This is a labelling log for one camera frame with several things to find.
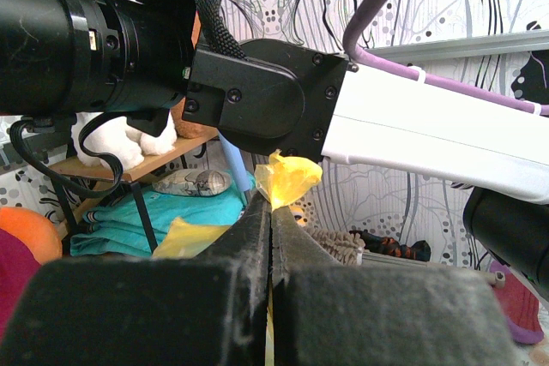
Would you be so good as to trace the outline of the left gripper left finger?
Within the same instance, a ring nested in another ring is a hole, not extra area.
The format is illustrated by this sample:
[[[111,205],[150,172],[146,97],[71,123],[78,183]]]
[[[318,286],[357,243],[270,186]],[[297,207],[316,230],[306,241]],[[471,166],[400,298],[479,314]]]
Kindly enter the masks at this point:
[[[191,259],[70,258],[31,279],[1,344],[4,365],[261,365],[270,206]]]

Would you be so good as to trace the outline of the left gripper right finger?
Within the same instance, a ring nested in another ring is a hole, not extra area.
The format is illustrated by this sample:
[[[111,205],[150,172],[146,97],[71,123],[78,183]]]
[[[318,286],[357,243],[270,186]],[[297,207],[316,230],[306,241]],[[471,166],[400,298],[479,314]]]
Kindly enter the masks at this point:
[[[295,222],[271,220],[278,365],[512,365],[515,347],[475,272],[344,266]]]

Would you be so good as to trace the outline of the yellow-green trash bag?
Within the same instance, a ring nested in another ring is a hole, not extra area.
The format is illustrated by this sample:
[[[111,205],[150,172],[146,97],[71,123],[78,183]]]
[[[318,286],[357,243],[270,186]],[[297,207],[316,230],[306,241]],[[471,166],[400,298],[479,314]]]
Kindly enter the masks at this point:
[[[164,365],[263,365],[268,330],[271,213],[316,186],[314,162],[275,151],[256,167],[257,192],[233,226],[171,223],[155,258],[171,258],[183,289],[179,326],[166,327],[175,346]]]

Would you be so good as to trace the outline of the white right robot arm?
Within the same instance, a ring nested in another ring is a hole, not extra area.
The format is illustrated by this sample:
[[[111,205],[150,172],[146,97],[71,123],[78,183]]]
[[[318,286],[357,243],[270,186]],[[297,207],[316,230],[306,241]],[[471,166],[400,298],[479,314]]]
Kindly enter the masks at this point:
[[[220,0],[1,0],[1,112],[24,131],[78,129],[90,159],[124,171],[171,108],[251,153],[368,164],[467,183],[464,224],[548,293],[548,108],[427,74],[359,46],[386,0],[363,0],[327,55],[237,42]]]

